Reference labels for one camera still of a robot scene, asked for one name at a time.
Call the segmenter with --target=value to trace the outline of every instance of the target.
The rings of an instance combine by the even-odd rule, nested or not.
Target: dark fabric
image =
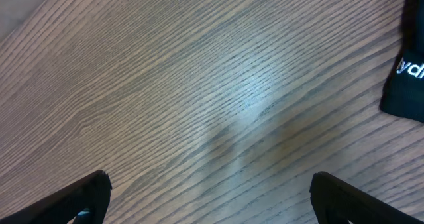
[[[389,78],[380,109],[390,115],[424,122],[424,0],[420,0],[415,42]]]

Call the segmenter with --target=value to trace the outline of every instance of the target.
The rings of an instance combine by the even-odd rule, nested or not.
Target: wood grain
[[[405,0],[45,0],[0,44],[0,217],[97,170],[106,223],[316,223],[325,170],[424,219],[382,113]]]

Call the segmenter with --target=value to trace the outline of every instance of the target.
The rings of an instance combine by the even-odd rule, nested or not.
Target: brown wooden tabletop
[[[424,220],[424,127],[378,109],[406,2],[45,0],[0,43],[0,217],[102,169],[106,223],[316,223],[324,170]]]

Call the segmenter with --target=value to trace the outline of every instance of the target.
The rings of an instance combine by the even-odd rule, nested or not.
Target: black plastic part
[[[2,220],[0,224],[100,224],[111,198],[111,181],[96,171]]]
[[[313,175],[309,192],[319,224],[423,224],[326,172]]]

